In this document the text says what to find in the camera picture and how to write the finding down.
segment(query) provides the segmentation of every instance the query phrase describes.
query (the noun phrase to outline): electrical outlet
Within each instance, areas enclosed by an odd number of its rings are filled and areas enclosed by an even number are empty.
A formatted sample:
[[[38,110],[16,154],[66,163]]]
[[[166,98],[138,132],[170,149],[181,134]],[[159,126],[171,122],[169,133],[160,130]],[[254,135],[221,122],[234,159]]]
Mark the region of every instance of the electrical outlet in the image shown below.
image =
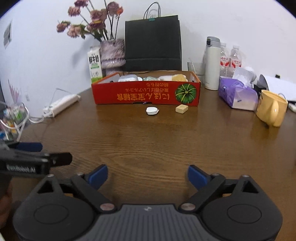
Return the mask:
[[[29,102],[30,101],[30,97],[29,97],[29,94],[28,93],[25,94],[25,97],[26,97],[26,100]]]

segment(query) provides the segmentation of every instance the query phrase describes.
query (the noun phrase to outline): white thermos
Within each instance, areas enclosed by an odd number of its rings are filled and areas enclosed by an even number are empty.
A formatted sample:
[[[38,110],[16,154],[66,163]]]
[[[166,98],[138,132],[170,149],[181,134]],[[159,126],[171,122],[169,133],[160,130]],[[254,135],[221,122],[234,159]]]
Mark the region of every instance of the white thermos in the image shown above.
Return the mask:
[[[207,37],[205,62],[205,87],[209,90],[219,89],[221,43],[216,37]]]

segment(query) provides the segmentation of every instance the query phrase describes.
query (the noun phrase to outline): clear plastic container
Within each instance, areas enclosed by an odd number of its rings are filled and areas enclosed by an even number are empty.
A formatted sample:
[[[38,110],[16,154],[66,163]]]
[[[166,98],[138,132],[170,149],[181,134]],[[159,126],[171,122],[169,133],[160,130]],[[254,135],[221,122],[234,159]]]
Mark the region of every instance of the clear plastic container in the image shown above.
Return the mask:
[[[230,52],[229,57],[229,69],[227,71],[227,76],[232,77],[236,67],[242,66],[242,56],[239,51],[238,45],[233,45],[233,49]]]
[[[220,59],[220,76],[227,75],[227,69],[229,66],[229,51],[226,48],[226,43],[221,43],[221,59]]]
[[[139,81],[135,74],[128,74],[119,77],[118,82]]]

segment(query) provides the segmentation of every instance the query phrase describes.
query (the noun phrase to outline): picture on wall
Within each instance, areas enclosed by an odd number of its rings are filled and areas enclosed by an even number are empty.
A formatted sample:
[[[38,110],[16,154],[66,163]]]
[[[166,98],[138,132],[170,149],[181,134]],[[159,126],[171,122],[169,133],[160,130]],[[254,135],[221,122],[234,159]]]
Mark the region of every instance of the picture on wall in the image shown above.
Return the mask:
[[[12,26],[12,22],[9,23],[3,35],[4,37],[3,44],[5,48],[7,48],[7,46],[11,42],[11,26]]]

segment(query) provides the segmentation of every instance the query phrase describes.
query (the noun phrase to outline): beige cube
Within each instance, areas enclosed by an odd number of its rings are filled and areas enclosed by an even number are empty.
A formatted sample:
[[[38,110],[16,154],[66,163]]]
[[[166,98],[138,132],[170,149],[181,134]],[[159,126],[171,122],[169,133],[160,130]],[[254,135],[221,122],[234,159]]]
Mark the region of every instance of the beige cube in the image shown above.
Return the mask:
[[[176,107],[176,112],[181,114],[185,113],[187,110],[188,110],[188,105],[181,104]]]

